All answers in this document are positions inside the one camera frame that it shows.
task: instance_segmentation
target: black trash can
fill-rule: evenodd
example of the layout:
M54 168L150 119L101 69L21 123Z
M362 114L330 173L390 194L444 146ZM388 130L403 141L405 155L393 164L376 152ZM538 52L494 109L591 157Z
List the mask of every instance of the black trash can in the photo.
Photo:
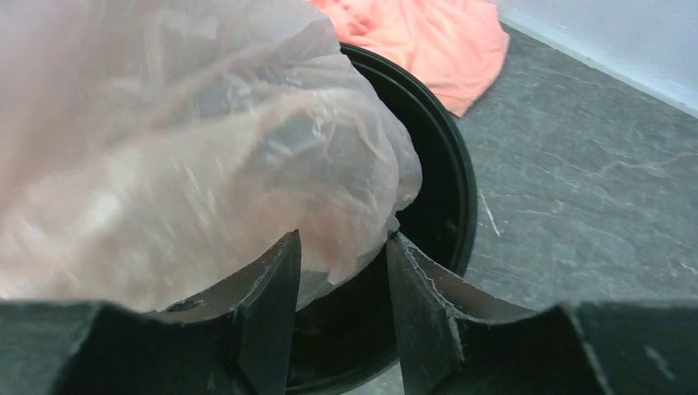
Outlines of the black trash can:
M342 52L400 119L419 155L423 185L398 213L400 230L436 262L464 274L477 225L468 150L441 103L409 72L368 50ZM397 360L385 252L358 276L299 311L286 393L344 393Z

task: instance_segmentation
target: orange cloth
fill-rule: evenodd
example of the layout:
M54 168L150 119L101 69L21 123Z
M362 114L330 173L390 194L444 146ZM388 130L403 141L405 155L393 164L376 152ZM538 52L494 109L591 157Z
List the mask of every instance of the orange cloth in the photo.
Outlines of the orange cloth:
M497 78L509 35L483 0L308 0L340 41L406 68L457 116Z

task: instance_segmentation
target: peach garment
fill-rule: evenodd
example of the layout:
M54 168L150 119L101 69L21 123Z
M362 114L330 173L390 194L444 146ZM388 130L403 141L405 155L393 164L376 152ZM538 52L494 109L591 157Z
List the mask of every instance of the peach garment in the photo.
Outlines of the peach garment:
M340 41L379 53L463 116L500 73L509 35L483 0L308 0Z

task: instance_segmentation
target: gray floor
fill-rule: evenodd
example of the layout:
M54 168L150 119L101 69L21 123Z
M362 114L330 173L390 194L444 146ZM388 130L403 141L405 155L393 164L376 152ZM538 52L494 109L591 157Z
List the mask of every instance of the gray floor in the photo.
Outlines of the gray floor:
M458 121L479 227L466 278L512 302L698 296L698 119L518 32ZM353 395L403 393L396 366Z

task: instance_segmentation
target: white plastic bag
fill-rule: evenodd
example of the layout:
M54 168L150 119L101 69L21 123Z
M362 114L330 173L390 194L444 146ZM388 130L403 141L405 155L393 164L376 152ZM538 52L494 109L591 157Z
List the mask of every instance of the white plastic bag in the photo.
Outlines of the white plastic bag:
M404 126L305 0L0 13L0 299L164 309L300 229L302 307L421 186Z

